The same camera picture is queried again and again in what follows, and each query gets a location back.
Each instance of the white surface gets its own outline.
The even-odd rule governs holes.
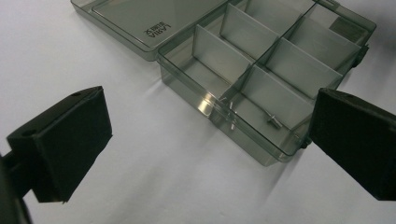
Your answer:
[[[378,28],[341,90],[396,114],[396,2],[343,0]],[[102,85],[114,137],[69,203],[25,197],[35,224],[395,223],[315,145],[260,166],[162,84],[147,63],[64,1],[0,2],[0,148],[66,95]]]

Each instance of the transparent plastic box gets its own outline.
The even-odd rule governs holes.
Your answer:
[[[319,88],[336,89],[375,24],[331,0],[72,0],[263,165],[309,144]]]

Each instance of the open plastic case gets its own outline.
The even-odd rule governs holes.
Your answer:
[[[336,89],[375,24],[332,0],[72,0],[262,165],[310,140],[320,88]]]

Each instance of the white table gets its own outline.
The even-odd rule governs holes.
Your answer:
[[[377,23],[346,91],[396,114],[396,2],[340,0]],[[0,2],[0,150],[68,94],[102,85],[114,137],[68,203],[25,201],[36,224],[395,223],[317,146],[262,167],[67,0]]]

